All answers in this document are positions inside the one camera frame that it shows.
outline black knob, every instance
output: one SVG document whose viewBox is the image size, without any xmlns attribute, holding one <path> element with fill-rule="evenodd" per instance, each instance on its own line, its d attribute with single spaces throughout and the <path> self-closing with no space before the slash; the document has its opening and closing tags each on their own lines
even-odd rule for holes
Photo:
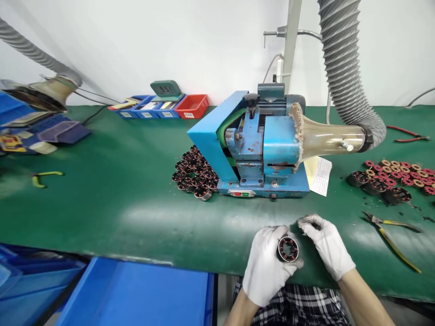
<svg viewBox="0 0 435 326">
<path fill-rule="evenodd" d="M 258 102 L 260 102 L 260 95 L 256 93 L 249 93 L 244 95 L 243 99 L 245 100 L 245 103 L 249 108 L 255 108 Z"/>
</svg>

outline red handle pliers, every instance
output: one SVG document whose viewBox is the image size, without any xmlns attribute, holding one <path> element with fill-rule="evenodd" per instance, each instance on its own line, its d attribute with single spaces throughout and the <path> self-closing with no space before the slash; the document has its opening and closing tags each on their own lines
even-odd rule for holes
<svg viewBox="0 0 435 326">
<path fill-rule="evenodd" d="M 387 126 L 387 128 L 396 129 L 398 131 L 401 131 L 401 132 L 410 134 L 411 136 L 414 136 L 414 138 L 412 138 L 412 139 L 396 139 L 395 142 L 398 142 L 398 143 L 410 143 L 410 142 L 417 141 L 417 140 L 431 140 L 430 137 L 422 136 L 422 135 L 413 133 L 412 131 L 409 131 L 409 130 L 406 130 L 403 128 L 399 128 L 396 126 Z"/>
</svg>

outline pliers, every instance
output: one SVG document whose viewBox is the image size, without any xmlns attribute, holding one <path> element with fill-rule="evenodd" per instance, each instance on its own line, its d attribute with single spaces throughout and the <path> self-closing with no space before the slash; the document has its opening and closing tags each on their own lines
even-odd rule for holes
<svg viewBox="0 0 435 326">
<path fill-rule="evenodd" d="M 390 224 L 390 225 L 400 225 L 400 226 L 404 226 L 410 230 L 413 230 L 415 232 L 421 233 L 423 232 L 422 229 L 419 229 L 418 227 L 415 227 L 411 224 L 408 223 L 403 223 L 403 222 L 397 222 L 397 221 L 387 221 L 387 220 L 381 220 L 375 216 L 373 216 L 372 214 L 370 214 L 369 212 L 364 212 L 367 216 L 365 216 L 364 218 L 373 223 L 374 225 L 376 225 L 379 229 L 379 232 L 382 234 L 382 236 L 384 237 L 384 239 L 387 241 L 387 243 L 390 245 L 391 249 L 393 249 L 393 251 L 396 253 L 396 255 L 399 256 L 400 259 L 402 259 L 407 265 L 409 265 L 413 270 L 415 270 L 418 273 L 421 273 L 421 270 L 419 270 L 416 266 L 414 266 L 401 252 L 400 250 L 396 247 L 396 245 L 393 243 L 393 241 L 390 239 L 390 237 L 387 235 L 387 233 L 385 232 L 385 230 L 382 228 L 381 224 Z"/>
<path fill-rule="evenodd" d="M 43 176 L 43 175 L 50 175 L 50 174 L 65 175 L 64 173 L 59 172 L 59 171 L 35 173 L 34 175 L 32 175 L 32 183 L 33 183 L 33 185 L 35 187 L 38 187 L 38 188 L 46 188 L 47 186 L 39 183 L 39 177 Z"/>
<path fill-rule="evenodd" d="M 397 142 L 397 143 L 410 143 L 410 142 L 417 141 L 417 140 L 431 140 L 430 137 L 428 137 L 428 136 L 422 136 L 420 134 L 413 133 L 412 131 L 409 131 L 409 130 L 406 130 L 406 129 L 403 129 L 400 127 L 387 126 L 387 128 L 396 129 L 398 131 L 401 131 L 401 132 L 410 134 L 411 136 L 414 136 L 414 138 L 412 138 L 412 139 L 396 139 L 395 142 Z"/>
</svg>

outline hand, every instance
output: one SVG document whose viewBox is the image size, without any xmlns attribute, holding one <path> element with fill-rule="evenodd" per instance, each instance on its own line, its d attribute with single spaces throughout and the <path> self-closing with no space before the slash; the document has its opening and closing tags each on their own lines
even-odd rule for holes
<svg viewBox="0 0 435 326">
<path fill-rule="evenodd" d="M 334 280 L 340 280 L 346 272 L 355 268 L 334 224 L 317 214 L 311 214 L 298 220 L 298 226 L 312 239 Z"/>
<path fill-rule="evenodd" d="M 289 232 L 285 225 L 266 227 L 257 232 L 243 279 L 243 290 L 256 305 L 265 307 L 290 276 L 304 266 L 302 259 L 283 263 L 276 257 L 280 239 Z"/>
</svg>

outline plaid shirt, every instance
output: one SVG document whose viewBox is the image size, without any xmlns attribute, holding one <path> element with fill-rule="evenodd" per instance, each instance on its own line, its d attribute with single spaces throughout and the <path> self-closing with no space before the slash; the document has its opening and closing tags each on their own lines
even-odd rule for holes
<svg viewBox="0 0 435 326">
<path fill-rule="evenodd" d="M 242 289 L 239 277 L 233 294 L 235 302 Z M 286 284 L 269 304 L 260 308 L 252 326 L 262 325 L 351 325 L 337 291 Z"/>
</svg>

